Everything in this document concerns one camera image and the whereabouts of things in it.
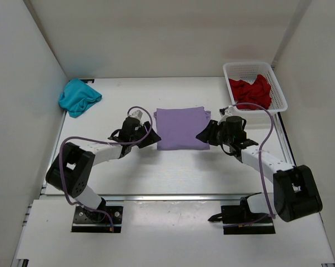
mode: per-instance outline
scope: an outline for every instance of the red cloth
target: red cloth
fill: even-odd
[[[234,99],[238,103],[255,103],[266,109],[271,105],[272,99],[269,96],[271,85],[268,84],[267,80],[262,75],[257,75],[257,78],[252,85],[242,80],[235,81],[232,79],[229,79],[229,83],[232,88]],[[252,105],[240,105],[237,108],[240,110],[257,109],[257,107]]]

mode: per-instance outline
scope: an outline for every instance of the white panel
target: white panel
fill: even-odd
[[[299,0],[32,0],[73,77],[222,76],[229,61],[271,63]]]
[[[19,0],[0,0],[0,266],[10,266],[37,197],[67,79]]]
[[[121,128],[127,110],[135,105],[151,114],[156,108],[204,106],[212,112],[212,119],[219,120],[219,109],[231,103],[221,77],[97,79],[90,86],[103,95],[102,100],[78,118],[66,115],[60,144],[69,136],[106,140]],[[268,125],[247,129],[248,137],[257,142],[268,131]],[[283,160],[276,132],[264,149]],[[261,190],[257,171],[213,146],[210,151],[158,151],[156,145],[141,150],[136,147],[122,159],[95,166],[88,184],[98,194],[224,194]],[[267,185],[272,191],[272,184],[267,181]],[[46,194],[61,192],[48,185]]]
[[[335,255],[335,1],[313,1],[276,75],[288,102],[282,117],[297,164],[313,171]]]
[[[274,221],[274,235],[223,235],[219,201],[124,202],[120,234],[71,233],[74,207],[36,200],[18,258],[28,267],[315,267],[333,263],[318,214]]]

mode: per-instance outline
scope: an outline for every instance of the white wall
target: white wall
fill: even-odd
[[[31,0],[73,77],[223,76],[271,63],[299,0]]]
[[[0,0],[0,267],[10,266],[38,196],[67,78],[21,0]]]
[[[335,0],[313,0],[276,67],[297,164],[313,171],[335,255]]]

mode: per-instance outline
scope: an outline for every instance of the cable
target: cable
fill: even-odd
[[[262,192],[259,192],[259,193],[254,193],[254,194],[251,194],[251,195],[248,195],[247,197],[245,197],[246,199],[248,199],[249,197],[251,196],[256,196],[256,195],[259,195],[259,194],[262,194]]]
[[[64,176],[64,170],[63,170],[63,159],[62,159],[63,148],[64,148],[64,145],[69,140],[73,140],[73,139],[83,140],[83,141],[89,141],[89,142],[96,142],[96,143],[99,143],[99,144],[112,145],[112,146],[117,146],[117,145],[136,145],[136,144],[138,144],[139,142],[143,141],[150,134],[151,129],[152,129],[152,125],[153,125],[153,120],[152,120],[152,117],[151,117],[150,113],[145,108],[139,107],[139,106],[133,106],[133,107],[129,108],[128,115],[129,115],[130,111],[132,109],[134,109],[134,108],[138,108],[138,109],[144,111],[149,116],[150,124],[151,124],[151,126],[150,126],[149,130],[147,131],[147,133],[140,140],[133,141],[133,142],[105,142],[105,141],[94,140],[94,139],[89,139],[89,138],[80,137],[80,136],[71,136],[71,137],[68,137],[68,138],[66,138],[65,140],[62,141],[62,143],[60,145],[59,153],[58,153],[58,164],[59,164],[59,170],[60,170],[62,189],[63,189],[63,192],[65,194],[65,198],[66,198],[67,202],[70,205],[80,205],[81,207],[83,207],[84,209],[86,209],[88,211],[98,212],[98,213],[104,214],[109,219],[109,222],[111,223],[112,232],[114,232],[113,220],[112,220],[111,216],[107,212],[105,212],[103,210],[92,209],[90,207],[87,207],[87,206],[83,205],[79,201],[71,202],[71,200],[69,199],[68,192],[67,192],[66,180],[65,180],[65,176]]]
[[[259,151],[262,152],[262,148],[263,148],[263,145],[266,143],[266,141],[269,139],[269,137],[271,136],[271,133],[273,131],[273,128],[274,128],[274,121],[273,121],[273,117],[271,115],[271,113],[269,113],[268,110],[266,110],[264,107],[258,105],[258,104],[254,104],[254,103],[249,103],[249,102],[245,102],[245,103],[237,103],[237,104],[234,104],[234,105],[231,105],[231,106],[228,106],[225,108],[225,110],[231,108],[231,107],[237,107],[237,106],[240,106],[240,105],[252,105],[252,106],[256,106],[258,108],[260,108],[261,110],[263,110],[264,112],[267,113],[267,115],[269,116],[269,119],[271,121],[271,127],[269,129],[269,132],[267,134],[267,136],[265,137],[265,139],[262,141],[260,147],[259,147]],[[268,211],[269,211],[269,215],[271,218],[275,219],[276,216],[275,214],[273,214],[273,211],[272,211],[272,207],[271,207],[271,203],[269,201],[269,198],[268,198],[268,195],[267,195],[267,189],[266,189],[266,183],[265,183],[265,178],[264,178],[264,174],[263,174],[263,167],[262,167],[262,153],[259,152],[258,153],[258,164],[259,164],[259,168],[260,168],[260,176],[261,176],[261,183],[262,183],[262,188],[263,188],[263,193],[265,195],[265,199],[266,199],[266,203],[267,203],[267,207],[268,207]]]
[[[229,227],[240,227],[240,226],[244,226],[244,225],[252,225],[254,223],[257,223],[258,221],[261,221],[263,219],[265,219],[266,217],[268,217],[268,214],[263,215],[261,218],[255,220],[255,221],[249,221],[249,222],[241,222],[240,224],[229,224],[229,225],[224,225],[223,228],[229,228]]]

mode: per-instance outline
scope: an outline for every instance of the black bracket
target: black bracket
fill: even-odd
[[[62,154],[63,170],[67,192],[72,198],[79,196],[86,187],[94,157],[93,153],[82,150],[73,143],[68,142],[64,145]],[[67,164],[75,164],[74,169],[71,170]],[[46,181],[58,190],[63,191],[58,156],[46,173]]]
[[[105,212],[110,214],[114,233],[122,231],[123,206],[105,206]],[[76,206],[74,211],[71,232],[74,233],[112,233],[109,220],[103,216],[100,221],[93,221],[86,216],[86,210]]]
[[[255,141],[247,139],[244,131],[245,126],[246,120],[239,116],[227,117],[220,124],[217,121],[210,120],[207,127],[197,134],[196,139],[212,146],[220,145],[225,154],[234,156],[242,162],[241,151],[248,146],[258,145]],[[223,145],[227,145],[230,152],[226,152]]]
[[[259,235],[275,234],[272,219],[266,213],[252,213],[247,197],[240,198],[240,205],[223,205],[222,212],[211,216],[210,222],[223,222],[225,235]],[[232,226],[257,221],[250,225]]]
[[[81,79],[84,83],[94,83],[94,79]]]

